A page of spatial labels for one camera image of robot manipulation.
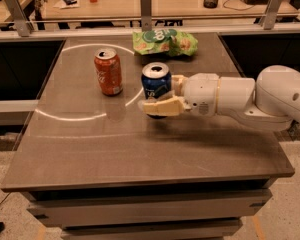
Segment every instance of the blue soda can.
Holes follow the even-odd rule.
[[[169,67],[161,62],[146,65],[142,70],[141,81],[147,99],[157,99],[171,90]]]

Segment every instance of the white curved line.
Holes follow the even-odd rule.
[[[82,44],[82,45],[77,45],[77,46],[73,46],[73,47],[68,47],[68,48],[65,48],[62,52],[65,52],[65,51],[69,51],[69,50],[72,50],[72,49],[75,49],[75,48],[80,48],[80,47],[87,47],[87,46],[96,46],[96,44]],[[125,50],[129,53],[131,53],[132,55],[134,54],[131,50],[127,49],[127,48],[124,48],[122,46],[119,46],[119,45],[112,45],[112,44],[97,44],[97,46],[110,46],[110,47],[115,47],[115,48],[119,48],[119,49],[122,49],[122,50]],[[143,88],[140,89],[140,91],[136,94],[136,96],[134,96],[130,101],[128,101],[125,106],[129,106],[130,104],[132,104],[138,97],[139,95],[143,92]],[[106,113],[102,113],[102,114],[98,114],[98,115],[95,115],[95,116],[90,116],[90,117],[82,117],[82,118],[65,118],[65,117],[59,117],[59,116],[54,116],[54,115],[51,115],[51,114],[48,114],[44,111],[41,111],[40,109],[36,108],[35,109],[35,112],[39,113],[40,115],[43,115],[43,116],[46,116],[46,117],[49,117],[49,118],[52,118],[52,119],[55,119],[55,120],[59,120],[59,121],[68,121],[68,122],[82,122],[82,121],[89,121],[89,120],[94,120],[94,119],[97,119],[97,118],[101,118],[101,117],[104,117],[106,116],[107,114]]]

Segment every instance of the red soda can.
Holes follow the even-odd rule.
[[[96,51],[94,64],[101,91],[113,96],[122,91],[120,58],[115,49],[101,48]]]

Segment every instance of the can lid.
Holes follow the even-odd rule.
[[[113,48],[100,48],[96,51],[95,57],[100,60],[108,60],[116,56],[117,52]]]
[[[152,62],[142,69],[142,74],[146,77],[157,79],[166,76],[169,73],[168,65],[161,62]]]

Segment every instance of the chip bag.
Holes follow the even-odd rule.
[[[193,35],[174,29],[134,32],[132,38],[133,49],[141,55],[165,53],[171,57],[191,56],[198,49],[198,40]]]

